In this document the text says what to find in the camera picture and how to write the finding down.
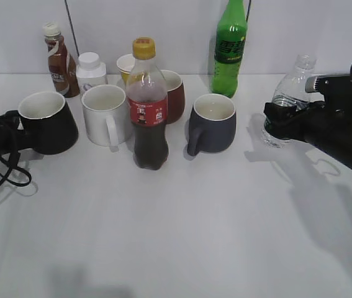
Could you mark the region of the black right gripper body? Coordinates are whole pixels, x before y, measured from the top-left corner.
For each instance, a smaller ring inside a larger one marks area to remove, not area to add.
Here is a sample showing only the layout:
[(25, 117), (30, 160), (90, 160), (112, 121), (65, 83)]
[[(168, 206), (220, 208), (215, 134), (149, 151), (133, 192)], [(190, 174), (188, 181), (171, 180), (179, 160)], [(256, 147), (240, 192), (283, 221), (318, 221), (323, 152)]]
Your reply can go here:
[(352, 169), (352, 76), (318, 75), (317, 90), (324, 102), (312, 103), (304, 141)]

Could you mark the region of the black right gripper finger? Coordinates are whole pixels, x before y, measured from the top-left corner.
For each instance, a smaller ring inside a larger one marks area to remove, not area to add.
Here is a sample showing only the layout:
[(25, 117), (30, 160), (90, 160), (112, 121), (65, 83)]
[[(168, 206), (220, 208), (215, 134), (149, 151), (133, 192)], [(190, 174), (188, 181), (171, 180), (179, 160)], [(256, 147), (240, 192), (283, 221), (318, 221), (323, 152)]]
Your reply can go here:
[(311, 114), (310, 108), (311, 103), (297, 110), (297, 106), (284, 107), (267, 102), (264, 106), (264, 114), (269, 121), (267, 132), (281, 140), (309, 140), (306, 121)]

